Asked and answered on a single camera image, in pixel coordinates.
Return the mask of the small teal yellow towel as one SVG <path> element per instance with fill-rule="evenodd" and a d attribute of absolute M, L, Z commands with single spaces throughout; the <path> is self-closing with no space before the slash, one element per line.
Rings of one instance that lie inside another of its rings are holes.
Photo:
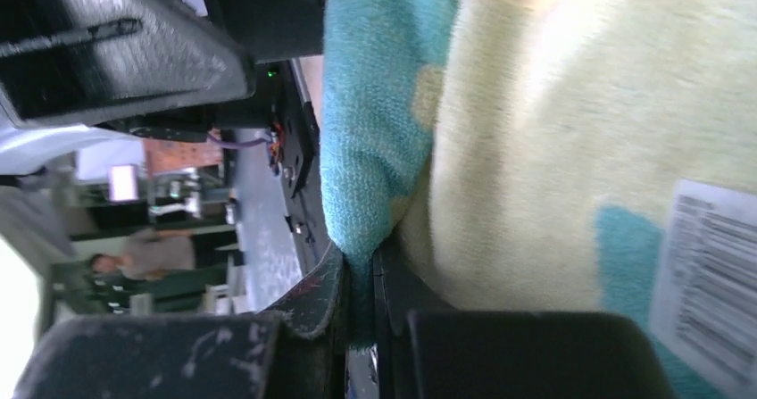
<path fill-rule="evenodd" d="M 461 309 L 650 332 L 682 179 L 756 197 L 756 0 L 328 0 L 321 192 L 373 340 L 392 233 Z M 654 334 L 681 398 L 729 398 Z"/>

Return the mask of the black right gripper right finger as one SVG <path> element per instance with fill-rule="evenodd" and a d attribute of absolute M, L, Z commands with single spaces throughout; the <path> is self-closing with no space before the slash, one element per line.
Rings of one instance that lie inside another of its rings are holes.
<path fill-rule="evenodd" d="M 382 398 L 671 398 L 653 346 L 606 312 L 452 307 L 384 243 L 373 256 Z"/>

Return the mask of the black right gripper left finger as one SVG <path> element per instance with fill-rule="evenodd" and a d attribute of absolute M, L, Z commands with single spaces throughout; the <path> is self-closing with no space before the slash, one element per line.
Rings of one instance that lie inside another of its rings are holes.
<path fill-rule="evenodd" d="M 17 398 L 340 398 L 344 257 L 267 309 L 238 315 L 79 316 L 51 328 Z"/>

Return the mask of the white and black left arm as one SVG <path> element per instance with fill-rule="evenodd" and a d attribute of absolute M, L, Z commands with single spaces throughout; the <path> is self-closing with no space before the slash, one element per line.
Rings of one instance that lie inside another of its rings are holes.
<path fill-rule="evenodd" d="M 1 0 L 1 172 L 115 138 L 261 128 L 327 0 Z"/>

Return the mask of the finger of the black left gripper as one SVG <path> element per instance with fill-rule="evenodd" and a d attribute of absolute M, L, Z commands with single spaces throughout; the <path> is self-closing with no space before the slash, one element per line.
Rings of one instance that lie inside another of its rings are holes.
<path fill-rule="evenodd" d="M 1 113 L 96 125 L 250 96 L 252 56 L 182 0 L 1 0 Z"/>
<path fill-rule="evenodd" d="M 257 62 L 322 54 L 326 1 L 204 0 L 211 22 Z"/>

